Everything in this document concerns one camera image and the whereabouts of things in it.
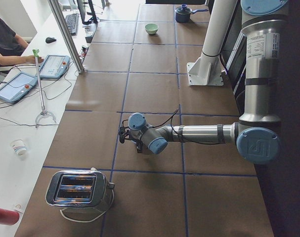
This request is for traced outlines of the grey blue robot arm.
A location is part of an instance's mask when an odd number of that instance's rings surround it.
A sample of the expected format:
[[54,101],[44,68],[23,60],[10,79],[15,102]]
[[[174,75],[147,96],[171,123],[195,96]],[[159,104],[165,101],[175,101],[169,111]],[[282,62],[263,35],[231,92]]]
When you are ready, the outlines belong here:
[[235,9],[242,9],[242,34],[246,37],[244,113],[230,125],[152,126],[134,113],[119,130],[121,143],[131,140],[138,152],[147,147],[159,154],[168,142],[202,145],[235,143],[239,154],[254,164],[266,164],[281,150],[273,101],[278,81],[280,33],[287,22],[286,0],[216,0],[201,56],[187,64],[190,85],[222,85],[218,59]]

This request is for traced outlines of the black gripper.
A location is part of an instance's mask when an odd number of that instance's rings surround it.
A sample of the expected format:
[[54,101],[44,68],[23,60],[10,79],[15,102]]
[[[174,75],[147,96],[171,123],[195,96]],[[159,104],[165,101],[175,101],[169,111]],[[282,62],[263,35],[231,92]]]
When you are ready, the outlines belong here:
[[137,151],[137,153],[141,154],[142,151],[143,151],[143,142],[140,141],[140,140],[138,140],[138,139],[136,139],[135,143],[136,143],[136,151]]

